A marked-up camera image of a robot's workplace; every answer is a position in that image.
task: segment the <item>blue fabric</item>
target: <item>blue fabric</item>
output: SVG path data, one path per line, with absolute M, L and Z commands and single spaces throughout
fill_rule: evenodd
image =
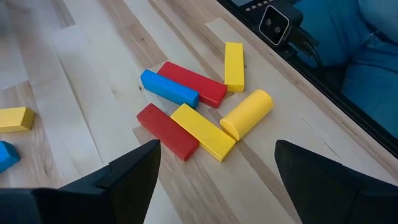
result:
M 359 8 L 366 22 L 398 43 L 397 0 L 359 0 Z
M 304 15 L 301 26 L 320 41 L 317 51 L 326 66 L 346 63 L 369 39 L 358 0 L 303 0 L 295 7 Z M 316 66 L 311 57 L 299 56 Z
M 343 93 L 398 138 L 398 45 L 379 38 L 382 32 L 398 40 L 398 0 L 302 0 L 295 7 L 304 14 L 302 27 L 320 41 L 323 63 L 349 64 Z

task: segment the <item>red block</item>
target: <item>red block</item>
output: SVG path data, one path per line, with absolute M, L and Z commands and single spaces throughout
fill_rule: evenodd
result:
M 157 73 L 192 90 L 196 90 L 199 92 L 199 101 L 214 108 L 220 106 L 226 94 L 226 85 L 171 62 L 164 63 Z
M 137 119 L 183 161 L 199 147 L 195 137 L 152 103 L 137 115 Z

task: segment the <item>blue rectangular block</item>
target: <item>blue rectangular block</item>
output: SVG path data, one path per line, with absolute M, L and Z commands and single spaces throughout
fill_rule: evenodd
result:
M 178 105 L 184 103 L 195 109 L 199 93 L 152 71 L 145 70 L 141 75 L 144 88 Z
M 18 152 L 12 144 L 0 141 L 0 173 L 20 160 Z

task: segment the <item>light wood surface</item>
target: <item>light wood surface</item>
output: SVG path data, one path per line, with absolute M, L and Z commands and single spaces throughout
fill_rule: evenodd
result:
M 228 93 L 214 124 L 255 89 L 274 109 L 218 162 L 199 148 L 182 162 L 162 148 L 152 223 L 301 223 L 274 146 L 285 139 L 398 184 L 398 161 L 215 0 L 31 0 L 0 4 L 0 108 L 28 106 L 32 131 L 0 134 L 22 160 L 0 187 L 60 187 L 154 138 L 136 114 L 177 105 L 143 89 L 167 60 L 223 82 L 224 43 L 242 42 L 244 93 Z

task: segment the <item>camera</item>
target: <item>camera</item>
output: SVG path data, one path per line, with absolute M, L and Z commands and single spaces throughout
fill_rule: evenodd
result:
M 259 31 L 273 45 L 286 43 L 286 38 L 293 26 L 299 27 L 303 14 L 289 3 L 273 2 L 266 7 Z

